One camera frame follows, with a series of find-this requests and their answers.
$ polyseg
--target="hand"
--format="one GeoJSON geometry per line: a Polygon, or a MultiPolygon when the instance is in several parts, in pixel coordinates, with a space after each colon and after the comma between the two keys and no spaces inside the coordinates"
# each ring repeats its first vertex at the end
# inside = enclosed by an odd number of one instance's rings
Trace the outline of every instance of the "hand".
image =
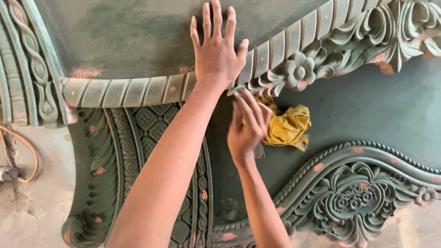
{"type": "Polygon", "coordinates": [[[213,37],[211,36],[211,20],[209,4],[203,5],[204,44],[200,45],[197,23],[191,18],[190,34],[193,40],[196,57],[196,78],[198,82],[211,83],[220,81],[222,91],[227,85],[236,80],[245,66],[248,52],[248,40],[243,40],[234,51],[234,31],[236,29],[236,13],[233,7],[228,8],[227,29],[222,37],[222,14],[219,0],[212,0],[213,5],[213,37]]]}
{"type": "Polygon", "coordinates": [[[242,166],[247,158],[254,159],[253,149],[268,133],[273,112],[267,106],[256,102],[246,89],[235,92],[233,119],[228,131],[227,142],[236,166],[242,166]]]}

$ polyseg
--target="rag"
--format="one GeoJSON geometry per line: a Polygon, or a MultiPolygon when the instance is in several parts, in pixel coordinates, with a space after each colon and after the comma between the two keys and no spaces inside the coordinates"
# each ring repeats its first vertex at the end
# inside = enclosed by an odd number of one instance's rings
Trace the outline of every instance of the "rag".
{"type": "Polygon", "coordinates": [[[273,111],[268,133],[262,143],[271,146],[294,146],[301,151],[308,147],[309,135],[305,134],[311,126],[309,109],[303,105],[288,108],[282,113],[273,101],[273,97],[256,97],[273,111]]]}

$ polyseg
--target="green painted wood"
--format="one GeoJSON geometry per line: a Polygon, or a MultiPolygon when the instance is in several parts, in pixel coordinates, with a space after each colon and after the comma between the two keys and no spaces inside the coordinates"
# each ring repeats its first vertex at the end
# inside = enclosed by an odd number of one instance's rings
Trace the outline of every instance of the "green painted wood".
{"type": "MultiPolygon", "coordinates": [[[[274,98],[280,109],[302,104],[310,110],[312,127],[306,152],[290,146],[264,146],[258,169],[272,197],[318,151],[346,140],[369,140],[387,145],[409,158],[441,169],[438,123],[441,76],[437,60],[414,58],[402,72],[384,75],[376,65],[332,79],[318,79],[302,92],[282,91],[274,98]]],[[[229,155],[226,135],[234,97],[221,97],[206,138],[213,175],[214,224],[246,218],[239,175],[229,155]]]]}
{"type": "MultiPolygon", "coordinates": [[[[67,77],[148,78],[187,72],[194,65],[188,33],[202,0],[35,0],[67,77]]],[[[221,2],[237,12],[236,45],[265,42],[327,0],[221,2]]]]}

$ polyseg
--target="carved leaf scroll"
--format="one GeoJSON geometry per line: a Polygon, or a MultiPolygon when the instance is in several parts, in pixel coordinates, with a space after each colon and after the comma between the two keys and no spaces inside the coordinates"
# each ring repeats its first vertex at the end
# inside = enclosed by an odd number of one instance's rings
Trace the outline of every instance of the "carved leaf scroll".
{"type": "Polygon", "coordinates": [[[120,208],[118,178],[121,170],[112,138],[112,126],[103,109],[82,109],[84,134],[89,140],[88,150],[92,180],[87,186],[89,198],[78,215],[69,217],[62,227],[65,242],[72,247],[99,247],[109,233],[120,208]]]}
{"type": "Polygon", "coordinates": [[[353,16],[242,87],[278,96],[283,87],[302,91],[315,79],[347,74],[367,63],[378,64],[385,74],[398,73],[411,57],[441,56],[440,22],[441,8],[435,3],[393,0],[353,16]]]}

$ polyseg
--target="carved floral motif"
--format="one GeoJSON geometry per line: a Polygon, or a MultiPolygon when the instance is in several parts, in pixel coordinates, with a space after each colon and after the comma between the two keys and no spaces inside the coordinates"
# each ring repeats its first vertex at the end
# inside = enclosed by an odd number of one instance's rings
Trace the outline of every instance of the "carved floral motif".
{"type": "Polygon", "coordinates": [[[419,187],[376,165],[353,162],[323,177],[284,223],[291,233],[312,230],[345,247],[365,248],[396,209],[436,199],[433,188],[419,187]]]}
{"type": "Polygon", "coordinates": [[[422,54],[441,56],[440,6],[393,0],[350,18],[246,87],[257,95],[278,96],[283,87],[301,91],[315,79],[347,74],[367,63],[378,64],[385,74],[398,73],[402,62],[422,54]]]}

